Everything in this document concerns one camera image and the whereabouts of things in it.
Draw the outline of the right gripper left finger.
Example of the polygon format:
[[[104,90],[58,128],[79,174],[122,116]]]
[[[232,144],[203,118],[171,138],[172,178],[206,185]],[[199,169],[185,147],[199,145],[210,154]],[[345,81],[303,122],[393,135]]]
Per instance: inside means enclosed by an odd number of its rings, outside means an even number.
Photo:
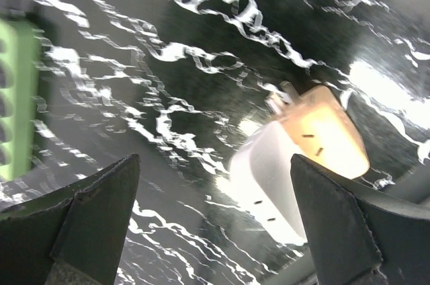
[[[113,284],[140,178],[131,154],[1,211],[2,284]]]

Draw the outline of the green power strip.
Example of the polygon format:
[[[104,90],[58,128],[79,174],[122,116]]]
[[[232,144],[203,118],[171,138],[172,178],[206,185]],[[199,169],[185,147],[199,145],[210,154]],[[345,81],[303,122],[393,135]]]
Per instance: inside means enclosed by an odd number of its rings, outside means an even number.
[[[1,19],[1,179],[31,169],[40,43],[24,19]]]

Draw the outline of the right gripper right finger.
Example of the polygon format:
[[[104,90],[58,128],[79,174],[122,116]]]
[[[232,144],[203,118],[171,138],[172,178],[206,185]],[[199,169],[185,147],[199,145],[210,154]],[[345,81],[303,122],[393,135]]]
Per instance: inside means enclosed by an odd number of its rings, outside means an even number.
[[[428,284],[429,209],[304,155],[290,175],[320,284]]]

